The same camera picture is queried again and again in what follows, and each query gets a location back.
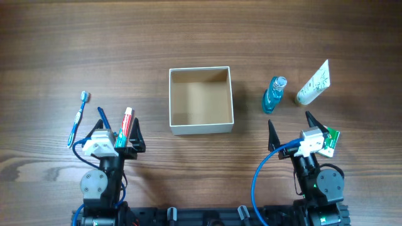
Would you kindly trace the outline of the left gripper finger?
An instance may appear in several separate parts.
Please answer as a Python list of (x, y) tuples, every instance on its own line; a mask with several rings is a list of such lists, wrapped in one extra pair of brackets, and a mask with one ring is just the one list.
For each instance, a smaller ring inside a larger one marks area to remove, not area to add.
[(139, 126), (139, 120), (137, 117), (134, 118), (131, 132), (130, 132), (130, 137), (129, 137), (129, 142), (132, 144), (133, 149), (137, 153), (145, 153), (146, 152), (146, 145), (145, 141), (143, 139), (140, 126)]
[(86, 135), (86, 139), (90, 138), (96, 129), (102, 129), (104, 127), (104, 123), (102, 119), (99, 119), (92, 130)]

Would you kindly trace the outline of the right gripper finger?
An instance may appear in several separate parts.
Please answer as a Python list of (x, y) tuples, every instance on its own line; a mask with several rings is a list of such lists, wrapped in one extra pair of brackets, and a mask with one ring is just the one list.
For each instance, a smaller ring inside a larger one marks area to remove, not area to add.
[(281, 143), (271, 119), (268, 121), (268, 131), (269, 131), (268, 150), (270, 152), (273, 152), (275, 149), (281, 146)]
[(323, 137), (329, 136), (329, 130), (324, 125), (322, 125), (320, 122), (318, 122), (316, 120), (316, 118), (314, 118), (314, 116), (310, 113), (310, 111), (306, 111), (305, 115), (307, 118), (308, 125), (310, 127), (318, 127), (321, 130)]

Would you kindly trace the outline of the red green toothpaste tube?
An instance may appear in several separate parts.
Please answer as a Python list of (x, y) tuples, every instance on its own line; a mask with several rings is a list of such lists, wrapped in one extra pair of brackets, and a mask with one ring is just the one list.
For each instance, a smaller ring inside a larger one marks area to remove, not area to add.
[(118, 137), (116, 139), (115, 148), (123, 148), (126, 146), (132, 115), (133, 109), (131, 107), (127, 107), (124, 113), (124, 118), (122, 120)]

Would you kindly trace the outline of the dark blue razor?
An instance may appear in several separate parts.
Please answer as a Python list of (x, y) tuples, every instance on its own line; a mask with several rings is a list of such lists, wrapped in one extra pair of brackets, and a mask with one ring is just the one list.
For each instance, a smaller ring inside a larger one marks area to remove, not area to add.
[(100, 118), (102, 119), (102, 121), (103, 121), (103, 123), (104, 123), (105, 128), (106, 128), (106, 129), (110, 129), (111, 126), (110, 126), (110, 124), (109, 124), (109, 121), (107, 120), (107, 117), (106, 117), (106, 114), (105, 114), (103, 108), (98, 107), (97, 110), (98, 110), (98, 112), (99, 112)]

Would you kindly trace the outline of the green soap box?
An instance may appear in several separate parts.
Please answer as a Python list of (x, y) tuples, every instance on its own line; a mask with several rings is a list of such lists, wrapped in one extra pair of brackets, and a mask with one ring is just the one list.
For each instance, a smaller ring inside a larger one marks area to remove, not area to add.
[(327, 126), (325, 126), (325, 128), (329, 131), (329, 136), (325, 139), (324, 147), (318, 152), (318, 154), (327, 158), (332, 158), (335, 153), (337, 141), (339, 140), (340, 131)]

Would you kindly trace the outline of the blue white toothbrush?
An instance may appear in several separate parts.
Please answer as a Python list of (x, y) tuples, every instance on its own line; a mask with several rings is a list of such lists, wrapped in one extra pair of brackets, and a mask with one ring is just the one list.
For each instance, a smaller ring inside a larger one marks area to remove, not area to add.
[(70, 133), (70, 135), (68, 137), (68, 142), (67, 142), (67, 147), (68, 148), (71, 148), (72, 145), (73, 145), (73, 142), (74, 142), (74, 139), (75, 139), (75, 135), (77, 133), (77, 129), (78, 129), (80, 120), (82, 119), (82, 113), (84, 111), (84, 107), (85, 107), (86, 103), (89, 100), (89, 96), (90, 96), (90, 94), (88, 93), (88, 91), (82, 91), (82, 93), (80, 95), (80, 99), (81, 99), (82, 104), (80, 106), (79, 111), (75, 115), (72, 131), (71, 131), (71, 133)]

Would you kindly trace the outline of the white cream tube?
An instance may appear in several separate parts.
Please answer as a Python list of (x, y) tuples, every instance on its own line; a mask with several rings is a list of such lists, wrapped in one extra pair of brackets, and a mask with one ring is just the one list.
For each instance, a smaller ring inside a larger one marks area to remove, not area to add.
[(329, 87), (329, 60), (325, 60), (322, 66), (312, 75), (309, 81), (297, 93), (295, 102), (299, 105), (308, 105)]

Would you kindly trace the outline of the blue mouthwash bottle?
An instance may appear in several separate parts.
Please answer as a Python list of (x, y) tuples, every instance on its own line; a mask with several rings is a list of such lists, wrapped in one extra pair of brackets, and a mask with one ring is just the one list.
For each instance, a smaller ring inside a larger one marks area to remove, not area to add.
[(271, 114), (284, 96), (287, 79), (273, 77), (262, 99), (262, 108), (266, 114)]

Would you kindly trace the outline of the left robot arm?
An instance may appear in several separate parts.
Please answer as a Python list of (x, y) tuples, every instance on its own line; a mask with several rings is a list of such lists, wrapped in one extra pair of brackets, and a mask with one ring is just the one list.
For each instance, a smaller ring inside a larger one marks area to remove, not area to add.
[(126, 185), (123, 180), (124, 162), (136, 159), (146, 151), (139, 120), (134, 118), (129, 142), (131, 147), (116, 148), (112, 143), (113, 132), (103, 128), (98, 120), (91, 132), (72, 146), (79, 160), (93, 167), (80, 182), (83, 204), (72, 217), (72, 225), (139, 225), (139, 218), (124, 200)]

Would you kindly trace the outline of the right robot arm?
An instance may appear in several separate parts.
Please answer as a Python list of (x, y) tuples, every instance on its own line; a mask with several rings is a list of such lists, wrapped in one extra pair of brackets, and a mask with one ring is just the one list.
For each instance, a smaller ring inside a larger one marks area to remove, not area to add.
[(300, 133), (301, 143), (278, 151), (279, 159), (291, 159), (293, 176), (303, 198), (292, 205), (265, 206), (268, 225), (350, 225), (349, 210), (343, 205), (344, 172), (329, 163), (319, 164), (315, 154), (325, 147), (330, 132), (307, 111), (309, 128)]

